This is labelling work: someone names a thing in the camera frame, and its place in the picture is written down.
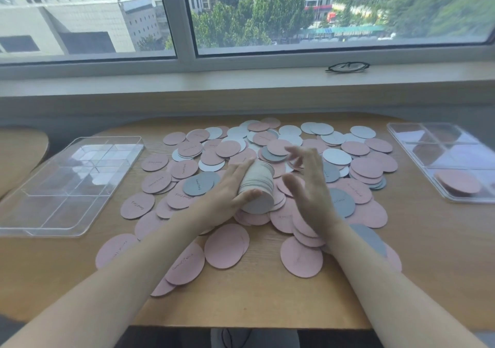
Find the wooden table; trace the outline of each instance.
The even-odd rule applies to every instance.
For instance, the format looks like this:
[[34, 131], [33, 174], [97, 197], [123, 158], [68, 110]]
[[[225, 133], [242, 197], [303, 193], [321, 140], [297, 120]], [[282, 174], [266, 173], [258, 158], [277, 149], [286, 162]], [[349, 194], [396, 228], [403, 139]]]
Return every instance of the wooden table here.
[[22, 126], [0, 127], [0, 198], [41, 162], [48, 151], [48, 136]]
[[[366, 125], [394, 143], [399, 170], [387, 187], [374, 191], [389, 215], [377, 230], [399, 254], [403, 272], [469, 329], [495, 330], [495, 206], [454, 204], [443, 199], [387, 132], [395, 118], [358, 114], [275, 115], [283, 125], [327, 122], [340, 132]], [[112, 199], [78, 239], [2, 239], [0, 314], [30, 320], [95, 271], [101, 245], [118, 233], [133, 232], [135, 221], [119, 215], [121, 203], [140, 190], [140, 160], [153, 152], [170, 154], [162, 138], [175, 131], [216, 125], [237, 126], [249, 117], [147, 119], [101, 135], [141, 135], [147, 150]], [[201, 275], [162, 298], [150, 298], [138, 325], [244, 326], [365, 329], [370, 324], [333, 257], [312, 279], [291, 275], [280, 261], [285, 235], [265, 226], [247, 227], [250, 248], [228, 270], [205, 265]], [[205, 238], [198, 239], [202, 245]]]

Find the glass pane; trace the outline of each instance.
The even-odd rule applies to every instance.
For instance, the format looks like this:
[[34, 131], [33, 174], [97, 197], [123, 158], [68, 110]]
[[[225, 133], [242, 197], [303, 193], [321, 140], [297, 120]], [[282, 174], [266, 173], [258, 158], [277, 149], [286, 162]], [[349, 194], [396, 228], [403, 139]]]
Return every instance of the glass pane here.
[[175, 57], [162, 0], [0, 0], [0, 64]]
[[478, 44], [495, 0], [188, 0], [200, 55]]

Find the hand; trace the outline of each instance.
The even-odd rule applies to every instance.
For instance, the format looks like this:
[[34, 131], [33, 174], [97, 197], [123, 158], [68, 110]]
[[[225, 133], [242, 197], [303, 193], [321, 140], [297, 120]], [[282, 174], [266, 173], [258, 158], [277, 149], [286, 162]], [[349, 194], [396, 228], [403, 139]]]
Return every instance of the hand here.
[[259, 189], [246, 190], [237, 195], [241, 181], [253, 162], [254, 159], [250, 159], [242, 164], [229, 165], [220, 182], [189, 208], [197, 211], [204, 228], [226, 222], [239, 208], [261, 195]]
[[329, 234], [329, 228], [342, 221], [337, 214], [323, 176], [323, 161], [314, 148], [300, 146], [286, 147], [290, 152], [288, 160], [296, 159], [295, 166], [304, 165], [304, 182], [297, 181], [289, 173], [282, 176], [285, 186], [291, 191], [306, 223], [323, 239]]

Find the clear plastic tray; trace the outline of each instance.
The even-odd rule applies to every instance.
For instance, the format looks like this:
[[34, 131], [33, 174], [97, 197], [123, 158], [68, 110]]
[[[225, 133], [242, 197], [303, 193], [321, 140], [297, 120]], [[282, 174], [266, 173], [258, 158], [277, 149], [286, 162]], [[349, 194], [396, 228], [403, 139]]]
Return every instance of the clear plastic tray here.
[[0, 236], [84, 234], [143, 151], [141, 137], [82, 137], [0, 202]]
[[[389, 123], [387, 127], [445, 198], [455, 202], [495, 203], [495, 152], [473, 135], [449, 123]], [[483, 188], [474, 195], [454, 194], [434, 177], [441, 169], [467, 171]]]

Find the forearm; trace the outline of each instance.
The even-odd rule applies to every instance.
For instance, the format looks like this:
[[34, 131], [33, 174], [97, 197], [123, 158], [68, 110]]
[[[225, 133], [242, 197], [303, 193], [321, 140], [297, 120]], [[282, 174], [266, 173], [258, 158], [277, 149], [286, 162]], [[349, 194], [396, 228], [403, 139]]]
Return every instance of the forearm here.
[[113, 347], [177, 257], [201, 233], [196, 210], [176, 213], [43, 311], [5, 348]]
[[385, 348], [485, 346], [345, 222], [326, 239]]

